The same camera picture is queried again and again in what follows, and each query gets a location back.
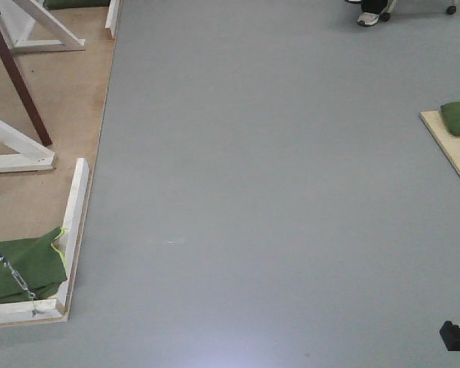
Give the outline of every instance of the sneaker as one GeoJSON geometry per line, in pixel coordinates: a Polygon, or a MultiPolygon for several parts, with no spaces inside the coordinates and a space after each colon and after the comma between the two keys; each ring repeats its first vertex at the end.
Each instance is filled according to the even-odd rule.
{"type": "Polygon", "coordinates": [[[380,14],[373,14],[373,13],[363,13],[360,15],[358,18],[358,25],[361,25],[363,27],[371,27],[372,25],[375,25],[378,23],[380,19],[380,14]]]}

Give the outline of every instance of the chair wheel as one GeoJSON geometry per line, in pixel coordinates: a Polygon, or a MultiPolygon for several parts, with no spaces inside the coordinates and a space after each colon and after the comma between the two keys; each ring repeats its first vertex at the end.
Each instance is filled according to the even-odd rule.
{"type": "Polygon", "coordinates": [[[447,7],[446,9],[446,14],[448,15],[452,15],[452,14],[455,14],[457,12],[457,7],[456,6],[449,6],[447,7]]]}
{"type": "Polygon", "coordinates": [[[380,14],[380,20],[381,21],[389,21],[390,19],[390,13],[382,13],[380,14]]]}

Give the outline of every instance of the wooden platform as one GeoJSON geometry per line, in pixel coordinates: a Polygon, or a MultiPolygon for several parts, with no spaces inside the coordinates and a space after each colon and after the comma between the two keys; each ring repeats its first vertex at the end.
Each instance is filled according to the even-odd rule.
{"type": "Polygon", "coordinates": [[[440,111],[422,112],[421,118],[460,175],[460,137],[447,131],[440,111]]]}
{"type": "MultiPolygon", "coordinates": [[[[92,176],[114,47],[110,32],[104,28],[107,11],[53,11],[79,38],[87,39],[86,51],[17,57],[53,140],[48,148],[56,153],[57,164],[51,171],[0,174],[0,241],[36,237],[62,225],[77,158],[87,159],[92,176]]],[[[31,39],[48,37],[38,26],[31,39]]],[[[1,62],[0,120],[38,140],[1,62]]],[[[0,154],[7,153],[13,151],[0,143],[0,154]]]]}

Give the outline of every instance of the black pants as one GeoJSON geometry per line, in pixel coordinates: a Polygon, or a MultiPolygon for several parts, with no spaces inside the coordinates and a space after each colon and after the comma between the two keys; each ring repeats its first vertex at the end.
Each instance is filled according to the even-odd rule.
{"type": "Polygon", "coordinates": [[[388,0],[363,0],[361,10],[367,13],[380,14],[387,3],[388,0]]]}

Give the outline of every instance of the black object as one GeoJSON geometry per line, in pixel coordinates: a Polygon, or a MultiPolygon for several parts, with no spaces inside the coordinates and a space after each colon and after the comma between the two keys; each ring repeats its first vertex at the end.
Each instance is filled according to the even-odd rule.
{"type": "Polygon", "coordinates": [[[447,9],[446,9],[446,14],[448,14],[448,15],[453,15],[453,14],[455,14],[456,12],[457,12],[457,7],[456,7],[456,6],[453,6],[453,5],[447,7],[447,9]]]}
{"type": "Polygon", "coordinates": [[[453,324],[450,320],[447,320],[439,334],[442,336],[443,342],[446,345],[448,351],[460,351],[460,326],[453,324]]]}
{"type": "Polygon", "coordinates": [[[381,21],[389,21],[390,20],[390,13],[382,13],[380,14],[381,21]]]}

